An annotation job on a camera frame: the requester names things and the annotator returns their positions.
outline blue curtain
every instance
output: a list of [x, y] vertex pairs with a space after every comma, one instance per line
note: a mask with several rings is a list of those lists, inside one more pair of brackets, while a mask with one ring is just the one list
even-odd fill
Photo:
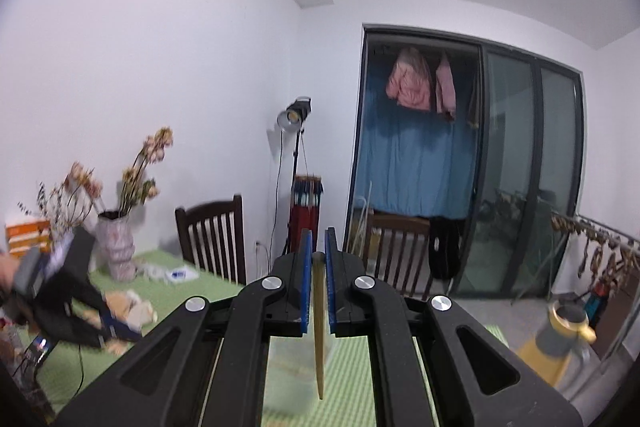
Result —
[[375, 210], [450, 219], [468, 214], [478, 132], [466, 116], [478, 63], [449, 59], [456, 88], [453, 123], [390, 100], [385, 87], [395, 58], [369, 57], [355, 195], [367, 197], [371, 182]]

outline vase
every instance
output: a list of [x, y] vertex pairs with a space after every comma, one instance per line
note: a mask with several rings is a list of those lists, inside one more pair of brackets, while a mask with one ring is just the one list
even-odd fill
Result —
[[135, 247], [129, 214], [119, 210], [102, 212], [98, 215], [95, 232], [111, 277], [116, 281], [132, 280], [136, 276], [136, 266], [131, 262]]

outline silver screw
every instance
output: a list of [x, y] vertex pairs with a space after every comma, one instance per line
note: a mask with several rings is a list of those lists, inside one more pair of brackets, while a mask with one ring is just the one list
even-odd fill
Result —
[[271, 276], [262, 279], [262, 287], [265, 290], [277, 290], [280, 286], [282, 286], [282, 280], [280, 277]]
[[445, 312], [451, 308], [451, 299], [444, 295], [436, 295], [431, 299], [431, 306], [437, 309], [439, 312]]
[[356, 278], [356, 286], [361, 290], [369, 290], [373, 288], [376, 281], [369, 277], [368, 275], [361, 275]]
[[199, 312], [204, 309], [205, 305], [206, 302], [202, 297], [191, 297], [191, 299], [185, 302], [184, 307], [190, 312]]

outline pink garment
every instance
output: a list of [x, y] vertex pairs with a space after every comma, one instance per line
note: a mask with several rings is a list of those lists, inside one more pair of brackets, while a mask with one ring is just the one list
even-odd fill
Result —
[[456, 89], [453, 87], [449, 59], [444, 52], [436, 70], [436, 110], [439, 114], [444, 113], [446, 120], [456, 119]]
[[431, 76], [429, 68], [415, 48], [404, 48], [386, 84], [386, 95], [398, 105], [421, 111], [431, 110]]

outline wooden chair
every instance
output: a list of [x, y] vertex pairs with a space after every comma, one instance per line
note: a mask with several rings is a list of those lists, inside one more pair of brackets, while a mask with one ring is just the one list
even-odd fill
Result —
[[[374, 230], [380, 230], [375, 269], [369, 268], [371, 235]], [[398, 238], [399, 249], [396, 250], [394, 247], [398, 243]], [[362, 254], [365, 271], [369, 275], [389, 283], [402, 295], [414, 297], [418, 279], [422, 274], [422, 266], [426, 265], [427, 270], [429, 267], [429, 263], [425, 262], [428, 245], [429, 221], [426, 219], [372, 214], [367, 219], [367, 232]], [[412, 273], [413, 282], [410, 289], [407, 290]], [[433, 278], [429, 275], [422, 294], [422, 300], [427, 298], [432, 281]]]
[[240, 194], [231, 201], [212, 201], [188, 210], [176, 208], [175, 224], [185, 261], [246, 284]]

